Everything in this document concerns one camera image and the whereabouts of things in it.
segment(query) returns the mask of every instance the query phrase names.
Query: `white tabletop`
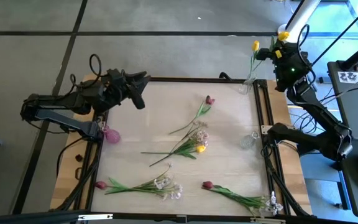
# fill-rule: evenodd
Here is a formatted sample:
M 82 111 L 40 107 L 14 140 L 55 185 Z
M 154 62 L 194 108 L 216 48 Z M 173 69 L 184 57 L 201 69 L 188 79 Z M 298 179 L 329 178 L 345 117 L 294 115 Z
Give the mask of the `white tabletop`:
M 227 187 L 244 196 L 268 195 L 265 164 L 259 154 L 260 140 L 249 149 L 240 148 L 240 140 L 259 131 L 255 95 L 238 93 L 239 84 L 150 82 L 142 96 L 146 107 L 137 110 L 125 100 L 109 112 L 107 125 L 120 132 L 121 142 L 104 142 L 97 181 L 108 177 L 133 187 L 161 174 L 171 162 L 168 175 L 182 184 L 179 200 L 162 201 L 141 192 L 105 195 L 95 189 L 92 212 L 156 213 L 182 215 L 251 216 L 242 205 L 201 188 L 203 181 Z M 163 155 L 141 154 L 169 152 L 186 134 L 174 131 L 188 124 L 206 95 L 215 98 L 211 110 L 199 120 L 208 123 L 209 146 L 197 160 L 173 155 L 153 167 Z

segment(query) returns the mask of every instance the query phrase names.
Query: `wooden table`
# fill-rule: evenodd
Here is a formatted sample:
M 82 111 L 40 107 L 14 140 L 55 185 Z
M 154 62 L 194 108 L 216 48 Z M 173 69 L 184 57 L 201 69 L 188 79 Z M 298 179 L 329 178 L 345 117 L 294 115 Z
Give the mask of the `wooden table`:
M 92 75 L 85 77 L 85 80 L 94 78 Z M 283 123 L 291 125 L 290 115 L 288 114 L 287 101 L 283 93 L 280 93 L 274 90 L 276 84 L 274 81 L 267 81 L 268 84 L 268 93 L 270 97 L 270 104 L 272 106 L 273 120 L 275 123 Z M 262 111 L 264 112 L 264 118 L 267 118 L 266 108 L 264 104 L 264 96 L 262 90 L 260 90 L 260 100 L 262 103 Z M 74 118 L 87 121 L 91 120 L 93 113 L 87 114 L 86 116 L 81 116 L 76 114 Z M 71 133 L 68 136 L 67 144 L 75 141 L 79 138 L 77 133 Z M 305 180 L 303 178 L 303 173 L 300 165 L 300 158 L 297 152 L 295 152 L 291 147 L 284 144 L 279 145 L 281 162 L 283 168 L 283 174 L 285 178 L 285 184 L 289 191 L 294 196 L 295 200 L 302 206 L 302 208 L 311 214 L 310 202 L 306 190 Z M 86 142 L 80 141 L 70 149 L 68 149 L 63 157 L 60 165 L 60 172 L 57 178 L 55 185 L 55 190 L 53 193 L 52 201 L 50 208 L 58 207 L 65 198 L 70 194 L 78 181 L 75 179 L 74 173 L 75 170 L 82 166 L 81 162 L 75 161 L 74 157 L 77 154 L 84 156 L 86 151 Z M 80 208 L 85 208 L 85 201 L 88 194 L 89 181 L 84 187 L 82 200 Z M 282 201 L 279 188 L 275 186 L 276 194 L 278 195 L 278 201 Z

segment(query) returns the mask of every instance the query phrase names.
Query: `yellow flower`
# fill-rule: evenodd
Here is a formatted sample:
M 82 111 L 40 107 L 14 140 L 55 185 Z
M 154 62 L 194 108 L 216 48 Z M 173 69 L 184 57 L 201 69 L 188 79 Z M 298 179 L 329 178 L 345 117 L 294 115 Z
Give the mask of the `yellow flower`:
M 290 36 L 290 33 L 289 33 L 289 32 L 281 32 L 281 33 L 278 35 L 278 39 L 279 39 L 280 41 L 284 41 L 284 40 L 286 40 L 289 36 Z
M 255 40 L 254 44 L 252 44 L 252 50 L 253 51 L 259 50 L 259 41 L 258 40 Z
M 204 152 L 204 151 L 205 151 L 205 149 L 206 149 L 206 147 L 205 147 L 205 146 L 203 146 L 203 145 L 201 145 L 201 146 L 197 146 L 197 147 L 196 147 L 196 150 L 197 150 L 197 152 L 198 152 L 198 153 L 202 153 L 202 152 Z

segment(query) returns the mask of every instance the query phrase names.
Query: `sticker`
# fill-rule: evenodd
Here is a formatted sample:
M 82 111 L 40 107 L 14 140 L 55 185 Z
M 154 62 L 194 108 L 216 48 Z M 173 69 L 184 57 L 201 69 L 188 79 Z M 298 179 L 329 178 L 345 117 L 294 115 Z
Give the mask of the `sticker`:
M 358 72 L 338 72 L 338 77 L 341 83 L 358 82 Z

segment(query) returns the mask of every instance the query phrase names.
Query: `concrete floor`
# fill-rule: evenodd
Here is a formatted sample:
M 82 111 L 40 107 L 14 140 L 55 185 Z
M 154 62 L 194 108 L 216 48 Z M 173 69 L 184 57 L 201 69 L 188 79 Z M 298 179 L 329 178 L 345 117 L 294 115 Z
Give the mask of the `concrete floor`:
M 297 2 L 288 2 L 295 10 Z M 0 0 L 0 31 L 71 31 L 81 0 Z M 89 0 L 80 31 L 233 31 L 275 32 L 291 17 L 288 4 L 261 0 L 174 1 L 174 0 Z M 311 32 L 341 32 L 353 17 L 344 3 L 321 3 L 310 19 Z M 356 26 L 349 32 L 358 33 Z M 37 130 L 21 121 L 22 100 L 31 93 L 50 94 L 62 65 L 69 36 L 0 36 L 0 215 L 11 211 L 25 171 Z M 101 57 L 103 70 L 123 68 L 127 72 L 148 71 L 156 77 L 213 77 L 225 71 L 244 78 L 249 69 L 250 46 L 259 40 L 270 45 L 270 37 L 192 36 L 87 36 L 77 37 L 60 93 L 65 93 L 75 73 L 78 80 L 90 73 L 88 57 Z M 309 37 L 303 50 L 314 60 L 333 37 Z M 358 49 L 358 37 L 343 38 L 317 64 L 318 77 L 326 76 L 326 63 L 344 59 Z M 264 62 L 259 78 L 273 79 L 272 64 Z M 322 98 L 331 86 L 319 85 Z M 329 109 L 337 109 L 335 102 Z M 291 110 L 291 113 L 302 113 Z M 51 130 L 57 131 L 54 125 Z M 43 146 L 24 212 L 48 210 L 55 185 L 57 154 L 66 135 L 48 134 Z M 358 222 L 350 211 L 330 206 L 338 203 L 336 184 L 307 181 L 315 215 Z

